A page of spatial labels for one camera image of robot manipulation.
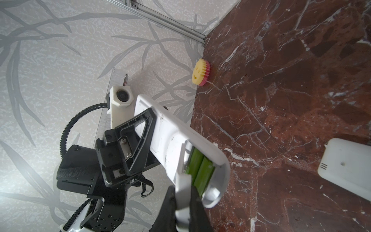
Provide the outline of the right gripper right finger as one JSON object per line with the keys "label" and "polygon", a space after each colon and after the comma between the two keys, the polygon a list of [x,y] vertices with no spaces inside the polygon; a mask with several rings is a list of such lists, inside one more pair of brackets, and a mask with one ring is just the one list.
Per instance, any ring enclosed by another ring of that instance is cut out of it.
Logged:
{"label": "right gripper right finger", "polygon": [[213,232],[213,228],[205,211],[199,193],[195,186],[191,186],[190,199],[190,232]]}

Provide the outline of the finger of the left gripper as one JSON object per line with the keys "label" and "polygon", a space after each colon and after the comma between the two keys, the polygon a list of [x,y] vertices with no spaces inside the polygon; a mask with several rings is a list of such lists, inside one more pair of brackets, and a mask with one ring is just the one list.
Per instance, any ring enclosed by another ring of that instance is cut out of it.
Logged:
{"label": "finger of the left gripper", "polygon": [[104,135],[104,174],[134,176],[144,171],[157,116],[151,108]]}

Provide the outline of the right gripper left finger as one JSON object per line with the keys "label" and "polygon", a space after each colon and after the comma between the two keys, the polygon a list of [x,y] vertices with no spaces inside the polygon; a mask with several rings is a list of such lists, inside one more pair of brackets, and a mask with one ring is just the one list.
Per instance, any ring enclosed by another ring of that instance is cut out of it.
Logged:
{"label": "right gripper left finger", "polygon": [[158,217],[149,232],[176,232],[175,211],[175,187],[170,186],[166,192]]}

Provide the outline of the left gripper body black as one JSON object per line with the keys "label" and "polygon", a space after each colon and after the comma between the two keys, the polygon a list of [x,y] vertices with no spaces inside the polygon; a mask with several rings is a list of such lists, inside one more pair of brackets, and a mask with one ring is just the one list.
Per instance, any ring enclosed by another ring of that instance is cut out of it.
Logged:
{"label": "left gripper body black", "polygon": [[60,190],[87,195],[98,191],[127,190],[142,187],[142,197],[154,191],[144,172],[159,165],[150,151],[153,131],[138,136],[133,130],[107,130],[97,139],[95,148],[72,145],[67,148],[69,130],[62,133],[62,161],[57,171]]}

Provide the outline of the green AAA battery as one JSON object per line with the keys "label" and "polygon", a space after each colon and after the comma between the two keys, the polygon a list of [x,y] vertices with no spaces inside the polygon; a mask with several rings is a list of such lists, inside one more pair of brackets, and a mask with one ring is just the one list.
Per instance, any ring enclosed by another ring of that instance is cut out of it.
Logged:
{"label": "green AAA battery", "polygon": [[213,163],[203,162],[197,172],[193,185],[196,187],[198,194],[202,197],[207,185],[214,173]]}
{"label": "green AAA battery", "polygon": [[185,173],[195,178],[200,169],[203,159],[204,155],[196,147],[194,147],[191,151]]}

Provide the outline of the white remote control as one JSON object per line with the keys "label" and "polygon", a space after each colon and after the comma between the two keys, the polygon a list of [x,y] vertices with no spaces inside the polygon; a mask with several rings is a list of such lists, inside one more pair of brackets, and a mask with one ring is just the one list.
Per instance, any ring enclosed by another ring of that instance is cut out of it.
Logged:
{"label": "white remote control", "polygon": [[210,178],[201,201],[205,209],[218,204],[226,192],[231,167],[226,155],[206,138],[186,125],[159,103],[141,94],[137,97],[134,115],[151,108],[157,116],[150,151],[165,168],[175,187],[176,230],[189,232],[191,186],[195,181],[185,173],[191,151],[196,147],[203,155],[203,162],[213,163],[214,173]]}
{"label": "white remote control", "polygon": [[328,141],[318,174],[323,179],[371,200],[371,147],[340,138]]}

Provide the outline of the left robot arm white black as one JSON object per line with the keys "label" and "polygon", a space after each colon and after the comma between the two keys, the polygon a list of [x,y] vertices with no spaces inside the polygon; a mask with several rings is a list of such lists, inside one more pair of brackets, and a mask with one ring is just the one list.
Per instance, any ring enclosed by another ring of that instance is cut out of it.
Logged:
{"label": "left robot arm white black", "polygon": [[124,220],[129,188],[141,187],[143,198],[154,191],[154,184],[144,177],[145,171],[159,165],[150,151],[157,119],[152,109],[105,131],[94,148],[67,147],[68,135],[76,122],[107,106],[99,103],[82,110],[61,135],[57,187],[87,196],[63,226],[64,232],[112,232]]}

